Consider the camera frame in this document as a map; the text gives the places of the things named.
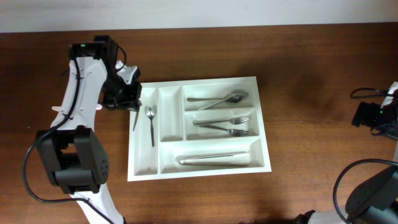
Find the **white cutlery tray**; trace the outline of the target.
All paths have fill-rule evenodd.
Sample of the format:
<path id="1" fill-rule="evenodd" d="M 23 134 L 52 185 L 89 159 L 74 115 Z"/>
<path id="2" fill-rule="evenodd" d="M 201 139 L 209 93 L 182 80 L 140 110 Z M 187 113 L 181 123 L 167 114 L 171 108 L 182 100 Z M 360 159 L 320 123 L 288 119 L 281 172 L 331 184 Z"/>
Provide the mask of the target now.
<path id="1" fill-rule="evenodd" d="M 248 96 L 238 103 L 219 103 L 198 110 L 217 100 L 188 102 L 192 98 L 224 98 L 234 90 Z M 266 132 L 255 77 L 216 78 L 174 82 L 152 82 L 142 86 L 142 107 L 133 132 L 135 113 L 130 114 L 129 159 L 127 178 L 130 181 L 173 179 L 209 175 L 269 172 Z M 152 147 L 150 121 L 146 108 L 155 107 L 153 119 L 155 146 Z M 193 121 L 210 121 L 249 115 L 243 124 L 210 124 L 228 129 L 249 131 L 248 136 L 231 136 L 225 131 L 200 128 Z M 248 166 L 182 166 L 177 156 L 248 152 L 228 157 L 204 159 L 250 160 Z"/>

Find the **metal chopstick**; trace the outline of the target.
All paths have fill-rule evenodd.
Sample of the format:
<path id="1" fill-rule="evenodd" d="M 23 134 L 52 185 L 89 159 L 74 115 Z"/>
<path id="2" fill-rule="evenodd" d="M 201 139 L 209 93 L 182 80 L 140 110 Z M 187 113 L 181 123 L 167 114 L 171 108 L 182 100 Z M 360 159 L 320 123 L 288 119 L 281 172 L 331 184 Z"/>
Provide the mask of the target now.
<path id="1" fill-rule="evenodd" d="M 250 160 L 220 160 L 220 159 L 183 159 L 179 162 L 182 166 L 248 166 Z"/>
<path id="2" fill-rule="evenodd" d="M 184 160 L 184 159 L 204 159 L 204 158 L 212 158 L 212 157 L 228 157 L 235 156 L 240 154 L 248 154 L 248 152 L 222 152 L 216 154 L 197 154 L 197 155 L 188 155 L 188 156 L 177 156 L 176 160 Z"/>

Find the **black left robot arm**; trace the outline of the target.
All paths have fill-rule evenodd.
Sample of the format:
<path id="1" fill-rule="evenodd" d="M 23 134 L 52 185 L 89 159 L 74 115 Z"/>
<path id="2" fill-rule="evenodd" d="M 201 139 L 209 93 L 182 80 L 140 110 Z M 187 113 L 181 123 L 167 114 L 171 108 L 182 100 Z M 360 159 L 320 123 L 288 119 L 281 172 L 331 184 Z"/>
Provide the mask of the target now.
<path id="1" fill-rule="evenodd" d="M 125 223 L 107 186 L 109 157 L 95 135 L 97 110 L 138 112 L 142 85 L 137 66 L 118 60 L 123 48 L 108 35 L 68 49 L 69 80 L 50 129 L 38 131 L 36 148 L 50 183 L 77 202 L 90 223 Z"/>

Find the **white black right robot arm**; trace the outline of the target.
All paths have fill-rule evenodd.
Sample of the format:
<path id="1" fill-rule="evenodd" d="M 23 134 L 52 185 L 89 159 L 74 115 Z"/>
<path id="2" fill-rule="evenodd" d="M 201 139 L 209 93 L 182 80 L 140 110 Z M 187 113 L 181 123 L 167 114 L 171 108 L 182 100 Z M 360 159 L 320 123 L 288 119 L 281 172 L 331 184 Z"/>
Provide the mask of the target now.
<path id="1" fill-rule="evenodd" d="M 360 102 L 351 124 L 367 126 L 373 136 L 397 139 L 397 90 L 358 88 L 352 99 L 384 97 L 382 105 Z M 337 192 L 344 175 L 361 164 L 384 164 L 384 170 L 359 184 L 348 197 L 345 210 L 338 206 Z M 292 222 L 305 223 L 397 223 L 397 162 L 385 159 L 362 159 L 344 168 L 335 181 L 332 193 L 334 209 L 329 212 L 311 210 Z"/>

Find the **pink plastic knife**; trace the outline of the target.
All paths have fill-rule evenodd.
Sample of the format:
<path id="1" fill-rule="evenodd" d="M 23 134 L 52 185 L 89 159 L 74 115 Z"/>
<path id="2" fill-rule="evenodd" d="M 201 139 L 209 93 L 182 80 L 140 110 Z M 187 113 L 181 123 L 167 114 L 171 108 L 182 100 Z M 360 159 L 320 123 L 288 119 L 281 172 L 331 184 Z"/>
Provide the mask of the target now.
<path id="1" fill-rule="evenodd" d="M 96 110 L 101 110 L 102 108 L 103 106 L 101 104 L 96 105 Z M 52 106 L 51 109 L 56 112 L 60 112 L 63 110 L 61 106 Z"/>

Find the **small metal spoon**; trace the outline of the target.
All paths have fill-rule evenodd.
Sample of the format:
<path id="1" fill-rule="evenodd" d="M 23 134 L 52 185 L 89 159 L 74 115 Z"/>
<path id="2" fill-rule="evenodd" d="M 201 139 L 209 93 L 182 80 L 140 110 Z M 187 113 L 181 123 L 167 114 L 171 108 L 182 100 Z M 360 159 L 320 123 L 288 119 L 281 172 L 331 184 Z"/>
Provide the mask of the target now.
<path id="1" fill-rule="evenodd" d="M 151 144 L 152 147 L 155 146 L 155 135 L 154 135 L 154 125 L 153 125 L 153 119 L 156 116 L 155 112 L 155 107 L 154 106 L 149 106 L 146 108 L 146 117 L 150 121 L 150 136 L 151 136 Z"/>
<path id="2" fill-rule="evenodd" d="M 142 106 L 142 102 L 141 102 L 141 100 L 139 100 L 138 101 L 138 109 L 136 110 L 134 122 L 133 122 L 133 128 L 132 128 L 133 132 L 135 131 L 135 128 L 136 128 L 136 124 L 137 124 L 137 121 L 139 118 L 139 112 L 140 112 L 141 106 Z"/>

